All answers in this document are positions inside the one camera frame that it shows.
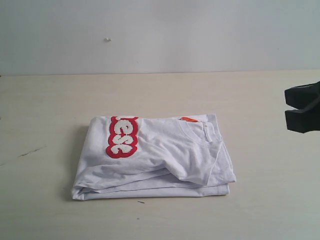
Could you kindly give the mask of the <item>orange neck tag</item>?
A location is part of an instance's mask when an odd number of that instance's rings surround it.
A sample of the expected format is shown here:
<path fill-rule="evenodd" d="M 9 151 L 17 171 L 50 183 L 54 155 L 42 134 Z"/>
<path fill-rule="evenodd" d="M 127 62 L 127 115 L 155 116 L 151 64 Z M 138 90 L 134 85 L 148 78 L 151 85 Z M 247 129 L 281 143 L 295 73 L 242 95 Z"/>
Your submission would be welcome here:
<path fill-rule="evenodd" d="M 197 119 L 193 119 L 193 118 L 186 117 L 186 116 L 181 117 L 180 120 L 181 120 L 181 121 L 190 122 L 190 123 L 197 123 L 197 122 L 199 122 Z"/>

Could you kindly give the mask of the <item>white t-shirt red Chinese patch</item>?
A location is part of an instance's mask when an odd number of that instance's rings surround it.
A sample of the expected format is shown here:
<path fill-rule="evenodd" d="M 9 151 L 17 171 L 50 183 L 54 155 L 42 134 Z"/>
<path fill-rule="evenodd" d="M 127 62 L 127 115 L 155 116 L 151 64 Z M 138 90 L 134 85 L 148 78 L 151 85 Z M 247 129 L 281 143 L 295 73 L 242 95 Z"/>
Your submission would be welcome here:
<path fill-rule="evenodd" d="M 78 201 L 224 196 L 235 181 L 214 114 L 97 116 L 89 124 L 71 192 Z"/>

